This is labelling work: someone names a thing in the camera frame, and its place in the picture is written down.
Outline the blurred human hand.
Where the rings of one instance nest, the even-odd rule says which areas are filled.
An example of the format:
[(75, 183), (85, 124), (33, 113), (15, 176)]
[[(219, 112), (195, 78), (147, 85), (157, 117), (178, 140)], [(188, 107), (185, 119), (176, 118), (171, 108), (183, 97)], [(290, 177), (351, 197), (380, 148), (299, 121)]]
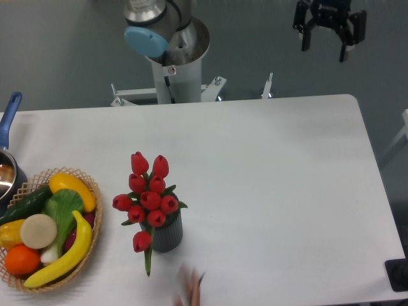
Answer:
[(173, 305), (200, 306), (201, 283), (204, 276), (205, 272), (199, 273), (196, 268), (187, 263), (182, 263), (177, 273), (177, 280), (180, 283), (182, 292), (173, 295)]

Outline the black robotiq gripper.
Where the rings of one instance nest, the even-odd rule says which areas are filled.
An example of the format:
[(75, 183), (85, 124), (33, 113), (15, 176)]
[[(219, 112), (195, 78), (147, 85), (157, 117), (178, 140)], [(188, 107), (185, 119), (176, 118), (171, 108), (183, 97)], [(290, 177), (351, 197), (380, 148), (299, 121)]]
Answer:
[[(309, 10), (312, 18), (306, 22)], [(302, 52), (310, 48), (311, 30), (315, 26), (325, 27), (340, 31), (342, 46), (339, 61), (345, 62), (349, 51), (365, 39), (367, 25), (366, 10), (349, 14), (350, 10), (350, 0), (297, 1), (293, 29), (297, 29), (301, 36)]]

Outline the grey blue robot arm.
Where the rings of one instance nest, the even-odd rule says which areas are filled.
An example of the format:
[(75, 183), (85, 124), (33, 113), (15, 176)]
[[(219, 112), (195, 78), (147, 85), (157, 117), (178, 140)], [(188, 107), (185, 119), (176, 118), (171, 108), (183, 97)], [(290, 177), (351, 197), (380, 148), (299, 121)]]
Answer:
[[(136, 52), (160, 57), (170, 49), (170, 41), (192, 22), (190, 1), (126, 1), (124, 17), (128, 23), (125, 39)], [(298, 1), (293, 28), (302, 39), (302, 51), (310, 48), (315, 26), (335, 31), (342, 42), (339, 61), (365, 39), (367, 12), (353, 13), (350, 1)]]

